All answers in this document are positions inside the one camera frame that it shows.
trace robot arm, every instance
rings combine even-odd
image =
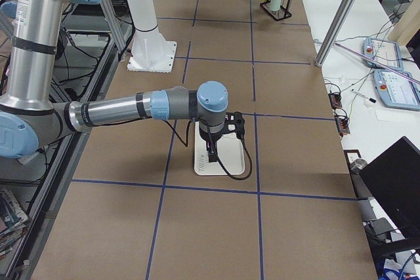
[[[215,148],[226,133],[228,106],[226,88],[215,81],[197,91],[174,87],[84,104],[49,102],[60,18],[69,1],[18,0],[8,87],[0,96],[0,156],[19,158],[73,132],[147,118],[198,121],[201,137]]]

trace table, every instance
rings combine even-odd
[[[173,71],[121,63],[107,98],[219,80],[228,110],[245,115],[253,175],[195,175],[194,149],[157,121],[94,129],[33,280],[376,279],[293,1],[276,23],[259,0],[154,0],[161,33],[178,41]]]
[[[323,40],[333,20],[341,0],[303,0],[308,21],[314,39]],[[389,18],[377,0],[356,0],[337,40],[357,36],[376,36],[376,33],[389,22]],[[389,34],[380,34],[379,38]],[[341,42],[353,50],[361,51],[364,38],[349,39]],[[400,47],[404,58],[410,57],[406,47]],[[410,71],[416,79],[420,79],[419,68],[411,62],[403,62],[404,69]],[[356,83],[369,73],[369,68],[361,61],[338,47],[333,47],[322,66],[324,77],[338,84],[342,89]],[[343,107],[350,113],[354,94],[348,89],[342,97]],[[386,108],[379,101],[370,75],[362,86],[361,93],[378,99],[372,104],[357,97],[354,100],[350,116],[351,134],[342,140],[343,149],[358,149],[362,157],[370,162],[384,152],[402,136],[407,136],[420,148],[420,112]]]

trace blue and white device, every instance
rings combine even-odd
[[[412,78],[410,72],[401,73]],[[415,83],[384,69],[376,69],[373,78],[378,95],[386,107],[420,111],[420,92]]]
[[[397,42],[368,37],[363,43],[363,54],[397,71],[404,71],[400,46]],[[373,62],[366,62],[369,67],[380,68]]]

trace white desk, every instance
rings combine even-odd
[[[340,2],[341,0],[303,0],[314,39],[324,40]],[[388,21],[389,18],[378,0],[356,0],[337,40],[376,34]],[[381,35],[379,38],[382,39],[387,32]],[[363,38],[349,39],[341,44],[361,51],[363,41]],[[410,56],[406,47],[401,47],[401,52],[403,57]],[[416,79],[420,79],[420,71],[414,63],[404,62],[404,69],[410,71]],[[369,68],[361,58],[339,47],[333,47],[322,66],[322,72],[326,79],[344,89],[367,75]],[[347,113],[350,113],[350,104],[355,95],[350,90],[342,94],[343,107]],[[420,112],[384,107],[375,92],[371,75],[360,92],[377,99],[378,102],[368,102],[366,106],[364,99],[356,97],[350,116],[351,134],[343,138],[343,149],[358,149],[362,157],[371,162],[402,136],[407,136],[420,148]]]

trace blue cable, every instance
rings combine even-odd
[[[405,263],[404,263],[404,265],[402,266],[401,273],[400,273],[400,276],[398,277],[398,280],[402,280],[402,279],[403,279],[403,276],[404,276],[404,269],[406,268],[406,266],[407,266],[408,262],[409,262],[411,259],[413,259],[413,258],[414,258],[415,254],[416,254],[416,252],[414,252],[413,254],[411,254],[411,256],[410,256],[410,257],[406,260],[406,262],[405,262]]]

